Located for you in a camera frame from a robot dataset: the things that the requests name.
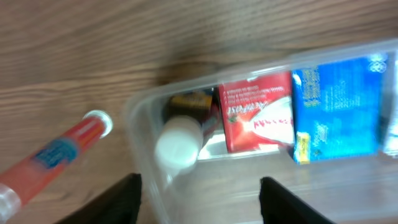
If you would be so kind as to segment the red medicine box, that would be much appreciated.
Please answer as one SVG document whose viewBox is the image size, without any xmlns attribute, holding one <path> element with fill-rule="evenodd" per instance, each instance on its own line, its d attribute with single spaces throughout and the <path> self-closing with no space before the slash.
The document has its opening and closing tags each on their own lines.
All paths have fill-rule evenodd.
<svg viewBox="0 0 398 224">
<path fill-rule="evenodd" d="M 229 153 L 294 144 L 290 72 L 220 84 L 218 91 Z"/>
</svg>

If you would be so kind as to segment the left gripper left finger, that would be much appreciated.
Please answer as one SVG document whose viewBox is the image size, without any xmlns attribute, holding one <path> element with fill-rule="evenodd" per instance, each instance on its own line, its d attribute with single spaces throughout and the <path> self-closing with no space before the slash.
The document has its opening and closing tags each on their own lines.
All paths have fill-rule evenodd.
<svg viewBox="0 0 398 224">
<path fill-rule="evenodd" d="M 136 224 L 141 196 L 141 175 L 131 173 L 57 224 Z"/>
</svg>

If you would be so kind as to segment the dark bottle white cap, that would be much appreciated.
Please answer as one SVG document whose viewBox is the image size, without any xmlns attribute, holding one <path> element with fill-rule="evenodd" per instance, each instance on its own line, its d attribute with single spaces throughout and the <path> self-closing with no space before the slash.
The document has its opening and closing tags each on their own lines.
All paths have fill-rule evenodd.
<svg viewBox="0 0 398 224">
<path fill-rule="evenodd" d="M 163 108 L 163 122 L 154 150 L 158 166 L 168 172 L 193 167 L 201 149 L 220 126 L 215 89 L 171 96 Z"/>
</svg>

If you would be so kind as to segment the white medicine box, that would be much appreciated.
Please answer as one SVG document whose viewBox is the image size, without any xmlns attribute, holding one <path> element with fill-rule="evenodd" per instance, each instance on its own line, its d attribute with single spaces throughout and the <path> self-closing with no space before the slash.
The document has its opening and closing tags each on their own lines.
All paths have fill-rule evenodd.
<svg viewBox="0 0 398 224">
<path fill-rule="evenodd" d="M 391 54 L 382 93 L 383 152 L 397 158 L 397 51 Z"/>
</svg>

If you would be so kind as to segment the orange tablet tube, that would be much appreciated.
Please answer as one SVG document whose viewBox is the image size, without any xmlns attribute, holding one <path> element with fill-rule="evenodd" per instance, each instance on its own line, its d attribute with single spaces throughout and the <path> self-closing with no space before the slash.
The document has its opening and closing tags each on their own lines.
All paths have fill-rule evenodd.
<svg viewBox="0 0 398 224">
<path fill-rule="evenodd" d="M 107 112 L 89 111 L 68 131 L 2 172 L 1 223 L 6 223 L 112 129 L 113 120 Z"/>
</svg>

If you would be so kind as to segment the blue medicine box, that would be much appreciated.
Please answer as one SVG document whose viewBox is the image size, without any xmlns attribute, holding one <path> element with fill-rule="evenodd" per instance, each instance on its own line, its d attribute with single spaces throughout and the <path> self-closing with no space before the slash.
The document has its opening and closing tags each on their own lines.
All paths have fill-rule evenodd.
<svg viewBox="0 0 398 224">
<path fill-rule="evenodd" d="M 377 53 L 293 70 L 296 163 L 376 154 L 388 68 Z"/>
</svg>

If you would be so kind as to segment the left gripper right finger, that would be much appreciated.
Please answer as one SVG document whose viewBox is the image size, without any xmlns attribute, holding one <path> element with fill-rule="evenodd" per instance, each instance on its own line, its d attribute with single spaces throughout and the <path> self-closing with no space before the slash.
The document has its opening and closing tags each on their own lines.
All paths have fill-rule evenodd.
<svg viewBox="0 0 398 224">
<path fill-rule="evenodd" d="M 265 224 L 332 224 L 272 177 L 261 179 L 261 215 Z"/>
</svg>

